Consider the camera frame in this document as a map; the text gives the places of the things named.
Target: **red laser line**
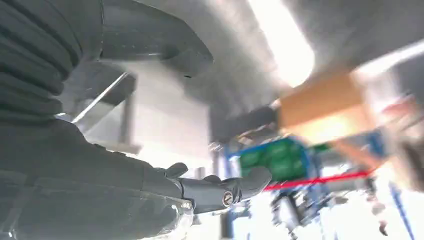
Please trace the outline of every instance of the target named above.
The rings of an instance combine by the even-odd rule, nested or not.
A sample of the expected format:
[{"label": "red laser line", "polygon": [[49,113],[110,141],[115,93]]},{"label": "red laser line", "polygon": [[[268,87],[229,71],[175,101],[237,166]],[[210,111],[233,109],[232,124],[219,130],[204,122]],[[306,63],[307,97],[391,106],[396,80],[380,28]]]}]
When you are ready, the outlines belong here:
[{"label": "red laser line", "polygon": [[277,183],[274,185],[269,185],[265,188],[265,191],[293,188],[293,187],[297,187],[301,185],[324,184],[328,182],[343,181],[348,179],[366,178],[370,174],[371,174],[370,171],[363,171],[363,172],[355,172],[355,173],[345,173],[345,174],[334,175],[334,176],[316,177],[316,178],[305,179],[305,180],[288,181],[283,183]]}]

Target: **ceiling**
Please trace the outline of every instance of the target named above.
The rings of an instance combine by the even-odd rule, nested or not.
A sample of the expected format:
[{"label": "ceiling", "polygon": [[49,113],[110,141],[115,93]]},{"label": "ceiling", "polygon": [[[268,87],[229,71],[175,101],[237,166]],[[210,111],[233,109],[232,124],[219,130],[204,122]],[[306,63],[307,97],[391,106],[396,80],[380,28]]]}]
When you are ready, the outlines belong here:
[{"label": "ceiling", "polygon": [[[212,126],[225,129],[228,120],[267,106],[281,91],[290,90],[278,74],[275,54],[249,4],[261,0],[135,1],[183,20],[209,49],[214,64],[177,81],[187,96],[210,106]],[[339,67],[357,67],[424,38],[422,0],[282,3],[314,52],[312,78]],[[275,31],[287,32],[282,26],[276,22]]]}]

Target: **cardboard box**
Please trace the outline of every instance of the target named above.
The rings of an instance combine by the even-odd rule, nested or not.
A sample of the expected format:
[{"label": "cardboard box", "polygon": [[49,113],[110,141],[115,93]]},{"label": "cardboard box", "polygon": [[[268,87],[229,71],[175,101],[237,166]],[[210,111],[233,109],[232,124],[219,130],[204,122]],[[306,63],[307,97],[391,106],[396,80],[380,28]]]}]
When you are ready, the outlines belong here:
[{"label": "cardboard box", "polygon": [[279,125],[315,145],[375,128],[362,91],[348,71],[322,75],[280,98]]}]

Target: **ceiling light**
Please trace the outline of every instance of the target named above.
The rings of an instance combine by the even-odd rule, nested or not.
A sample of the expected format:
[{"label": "ceiling light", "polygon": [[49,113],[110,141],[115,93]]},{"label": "ceiling light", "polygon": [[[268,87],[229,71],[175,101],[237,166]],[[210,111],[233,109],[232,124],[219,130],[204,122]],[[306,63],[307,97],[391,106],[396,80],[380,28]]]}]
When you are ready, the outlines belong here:
[{"label": "ceiling light", "polygon": [[281,0],[248,0],[277,64],[278,75],[294,88],[306,81],[315,54]]}]

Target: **metal screw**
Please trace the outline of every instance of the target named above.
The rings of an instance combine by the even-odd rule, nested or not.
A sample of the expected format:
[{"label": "metal screw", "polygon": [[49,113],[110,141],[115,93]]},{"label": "metal screw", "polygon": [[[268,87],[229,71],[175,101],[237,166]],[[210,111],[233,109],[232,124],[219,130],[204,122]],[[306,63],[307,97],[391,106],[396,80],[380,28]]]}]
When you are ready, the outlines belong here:
[{"label": "metal screw", "polygon": [[224,205],[224,207],[229,207],[233,204],[233,193],[230,191],[226,191],[224,192],[224,196],[222,197],[222,204]]}]

